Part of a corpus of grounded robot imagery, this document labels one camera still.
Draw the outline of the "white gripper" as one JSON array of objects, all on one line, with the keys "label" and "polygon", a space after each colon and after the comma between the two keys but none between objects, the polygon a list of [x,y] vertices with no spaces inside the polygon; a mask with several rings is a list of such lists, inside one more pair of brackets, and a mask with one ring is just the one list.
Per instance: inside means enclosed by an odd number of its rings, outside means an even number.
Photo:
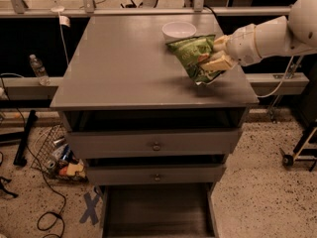
[{"label": "white gripper", "polygon": [[218,59],[213,59],[201,65],[206,71],[225,71],[232,69],[237,63],[248,66],[259,63],[262,58],[256,48],[256,25],[239,28],[232,35],[223,35],[217,38],[213,44],[213,51],[226,52]]}]

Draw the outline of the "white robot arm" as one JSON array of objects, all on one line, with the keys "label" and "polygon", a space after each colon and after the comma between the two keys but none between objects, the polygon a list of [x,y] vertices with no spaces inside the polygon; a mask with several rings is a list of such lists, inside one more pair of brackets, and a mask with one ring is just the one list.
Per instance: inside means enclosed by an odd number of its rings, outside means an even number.
[{"label": "white robot arm", "polygon": [[288,17],[237,29],[215,40],[213,54],[200,67],[204,71],[248,66],[270,57],[292,57],[317,51],[317,0],[297,0]]}]

